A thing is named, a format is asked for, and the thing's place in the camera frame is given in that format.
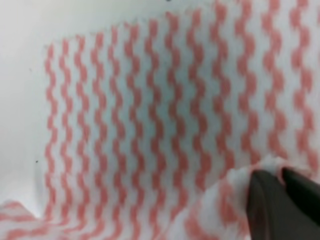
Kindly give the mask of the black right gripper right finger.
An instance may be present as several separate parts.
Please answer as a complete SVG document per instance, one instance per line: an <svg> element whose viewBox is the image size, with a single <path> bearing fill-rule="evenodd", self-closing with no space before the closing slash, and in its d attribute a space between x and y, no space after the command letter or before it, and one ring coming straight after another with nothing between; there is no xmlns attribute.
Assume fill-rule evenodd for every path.
<svg viewBox="0 0 320 240"><path fill-rule="evenodd" d="M281 208L283 240L320 238L320 185L289 168L282 170L285 183Z"/></svg>

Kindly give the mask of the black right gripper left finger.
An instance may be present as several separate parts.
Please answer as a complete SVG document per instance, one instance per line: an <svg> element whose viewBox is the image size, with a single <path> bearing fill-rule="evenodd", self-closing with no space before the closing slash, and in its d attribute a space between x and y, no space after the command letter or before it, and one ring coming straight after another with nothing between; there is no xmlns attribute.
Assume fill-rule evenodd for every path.
<svg viewBox="0 0 320 240"><path fill-rule="evenodd" d="M298 208L278 179L256 170L249 181L246 215L252 240L296 240Z"/></svg>

